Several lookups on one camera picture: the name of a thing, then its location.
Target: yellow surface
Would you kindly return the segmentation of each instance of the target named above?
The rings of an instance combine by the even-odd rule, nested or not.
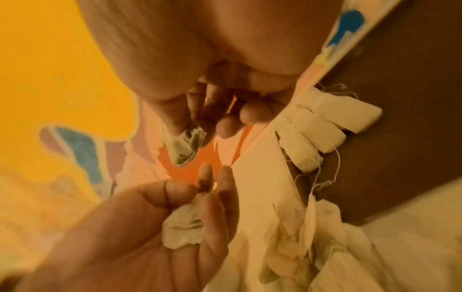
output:
[[[105,140],[133,135],[136,104],[94,44],[74,1],[0,1],[0,167],[32,183],[85,172],[39,141],[44,126]]]

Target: hand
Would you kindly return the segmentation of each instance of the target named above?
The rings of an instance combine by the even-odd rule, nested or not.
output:
[[[77,2],[115,72],[172,134],[198,119],[227,138],[288,104],[343,1]]]
[[[203,165],[197,186],[165,180],[116,195],[88,214],[19,284],[18,292],[199,292],[220,269],[236,233],[239,202],[230,167],[201,204],[204,242],[170,250],[162,223],[213,186]]]

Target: brown surface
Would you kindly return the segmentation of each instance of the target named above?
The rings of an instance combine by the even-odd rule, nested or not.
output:
[[[337,182],[317,194],[344,220],[360,222],[462,175],[461,31],[462,1],[407,0],[323,79],[384,110],[349,135]],[[335,153],[325,156],[320,181],[336,163]],[[309,193],[309,182],[298,187]]]

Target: blue shape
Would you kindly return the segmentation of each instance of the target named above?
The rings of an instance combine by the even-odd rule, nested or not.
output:
[[[327,45],[337,45],[347,31],[355,33],[364,24],[364,16],[359,10],[345,11],[340,15],[338,30]]]
[[[56,127],[56,132],[72,149],[78,165],[85,169],[90,182],[102,182],[96,146],[91,137],[63,127]]]

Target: person's left hand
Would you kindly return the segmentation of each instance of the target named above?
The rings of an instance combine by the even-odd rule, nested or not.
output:
[[[230,167],[201,203],[204,242],[170,250],[162,224],[172,209],[210,192],[213,172],[203,165],[197,186],[165,180],[116,195],[88,214],[19,284],[18,292],[199,292],[228,254],[239,220]]]

